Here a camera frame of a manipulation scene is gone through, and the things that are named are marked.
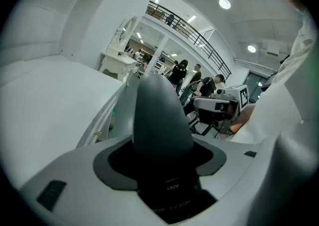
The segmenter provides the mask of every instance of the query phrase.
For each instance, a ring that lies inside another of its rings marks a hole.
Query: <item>column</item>
[[[156,61],[160,57],[161,52],[163,51],[163,48],[165,47],[167,41],[168,41],[168,36],[165,36],[162,39],[161,43],[159,44],[157,50],[155,51],[155,53],[153,55],[153,58],[151,59],[148,67],[146,68],[145,74],[149,74],[152,71],[152,69],[155,67]]]

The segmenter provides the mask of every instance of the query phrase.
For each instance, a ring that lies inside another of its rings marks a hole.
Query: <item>black balcony railing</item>
[[[187,38],[192,44],[198,47],[214,63],[221,74],[224,75],[225,79],[231,75],[229,68],[216,52],[216,50],[196,29],[189,25],[187,21],[153,1],[150,1],[146,13],[175,29],[177,32]]]

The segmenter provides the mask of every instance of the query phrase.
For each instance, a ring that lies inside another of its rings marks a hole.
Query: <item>ceiling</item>
[[[195,15],[196,18],[191,21],[190,25],[198,32],[212,29],[211,24],[206,20],[206,18],[183,0],[159,0],[158,4],[177,14],[185,21],[188,21],[193,15]]]
[[[132,37],[134,40],[140,41],[136,32],[138,32],[141,35],[144,45],[150,48],[154,48],[155,46],[158,46],[161,40],[163,39],[163,35],[159,31],[141,22],[137,25],[134,33],[132,34]],[[187,60],[188,61],[187,68],[189,70],[192,70],[194,66],[198,63],[197,60],[190,53],[185,51],[181,46],[179,46],[177,43],[175,43],[171,39],[167,41],[163,49],[163,52],[168,54],[169,59],[172,61],[176,60],[178,62],[181,62],[181,60],[184,60],[184,59]],[[201,67],[201,72],[202,72],[202,77],[209,77],[212,75],[204,66]]]
[[[185,1],[196,6],[203,18],[216,28],[232,49],[233,57],[273,69],[278,69],[279,61],[290,54],[302,25],[301,14],[286,0],[229,0],[228,10],[219,6],[219,0]],[[248,45],[254,45],[257,52],[250,53]],[[267,55],[269,45],[279,47],[278,57]]]

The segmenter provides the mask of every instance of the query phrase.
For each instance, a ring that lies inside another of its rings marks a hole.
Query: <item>window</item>
[[[258,96],[263,92],[261,90],[261,86],[263,86],[267,81],[267,78],[258,76],[253,73],[249,73],[244,85],[247,85],[248,89],[248,96],[249,96],[249,102],[250,103],[256,103],[256,101],[259,99]]]

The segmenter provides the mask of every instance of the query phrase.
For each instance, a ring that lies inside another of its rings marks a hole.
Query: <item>black shirt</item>
[[[183,65],[176,65],[173,70],[172,74],[168,78],[173,84],[177,85],[180,79],[186,76],[187,70]]]
[[[200,88],[200,93],[202,97],[209,97],[212,93],[214,93],[215,83],[211,77],[206,77],[202,80],[204,83]]]
[[[198,71],[198,72],[192,77],[192,79],[190,80],[189,83],[192,83],[192,82],[194,82],[194,81],[196,82],[196,81],[198,81],[200,78],[201,78],[201,72]]]

